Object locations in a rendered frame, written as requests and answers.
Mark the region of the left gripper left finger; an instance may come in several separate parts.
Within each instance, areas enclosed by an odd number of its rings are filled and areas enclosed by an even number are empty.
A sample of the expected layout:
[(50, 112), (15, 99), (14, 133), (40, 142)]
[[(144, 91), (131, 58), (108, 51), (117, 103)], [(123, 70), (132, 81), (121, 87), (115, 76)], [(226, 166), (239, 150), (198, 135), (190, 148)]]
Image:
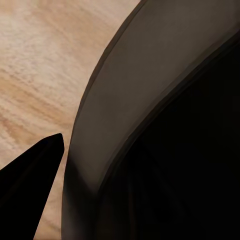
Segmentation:
[(33, 240), (65, 152), (45, 137), (0, 170), (0, 240)]

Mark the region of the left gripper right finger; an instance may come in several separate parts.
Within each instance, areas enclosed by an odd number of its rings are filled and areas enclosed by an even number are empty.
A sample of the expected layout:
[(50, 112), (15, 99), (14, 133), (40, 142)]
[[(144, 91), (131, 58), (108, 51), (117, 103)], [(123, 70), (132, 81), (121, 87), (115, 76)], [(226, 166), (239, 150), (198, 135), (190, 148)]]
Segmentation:
[[(129, 240), (210, 240), (148, 146), (138, 137), (125, 155)], [(145, 219), (141, 177), (156, 219)]]

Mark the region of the cauldron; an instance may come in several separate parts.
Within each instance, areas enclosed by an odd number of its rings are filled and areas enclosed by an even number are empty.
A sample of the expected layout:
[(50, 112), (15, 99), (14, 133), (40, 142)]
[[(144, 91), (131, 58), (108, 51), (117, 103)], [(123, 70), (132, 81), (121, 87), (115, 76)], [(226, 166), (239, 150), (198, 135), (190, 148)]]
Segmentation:
[(240, 0), (140, 0), (124, 20), (74, 121), (61, 240), (129, 240), (126, 154), (138, 137), (210, 240), (240, 240)]

